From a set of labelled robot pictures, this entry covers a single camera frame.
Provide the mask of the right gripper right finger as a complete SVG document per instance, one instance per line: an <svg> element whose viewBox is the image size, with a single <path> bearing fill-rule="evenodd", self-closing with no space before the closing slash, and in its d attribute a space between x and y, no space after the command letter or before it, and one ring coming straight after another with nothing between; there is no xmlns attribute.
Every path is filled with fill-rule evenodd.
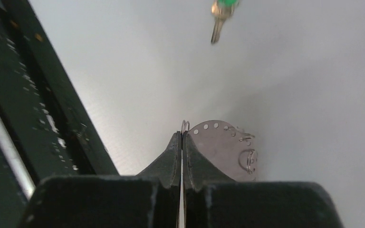
<svg viewBox="0 0 365 228"><path fill-rule="evenodd" d="M187 131L182 135L182 162L185 225L187 228L209 228L207 186L235 180L200 153Z"/></svg>

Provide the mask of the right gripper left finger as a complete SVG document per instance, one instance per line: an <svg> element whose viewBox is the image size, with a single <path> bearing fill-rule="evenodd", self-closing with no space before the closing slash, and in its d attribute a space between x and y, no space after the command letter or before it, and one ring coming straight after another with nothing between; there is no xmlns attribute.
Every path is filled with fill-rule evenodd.
<svg viewBox="0 0 365 228"><path fill-rule="evenodd" d="M179 226L182 165L181 132L174 133L166 149L138 177L156 181L156 194L152 197L153 209L149 213L152 228Z"/></svg>

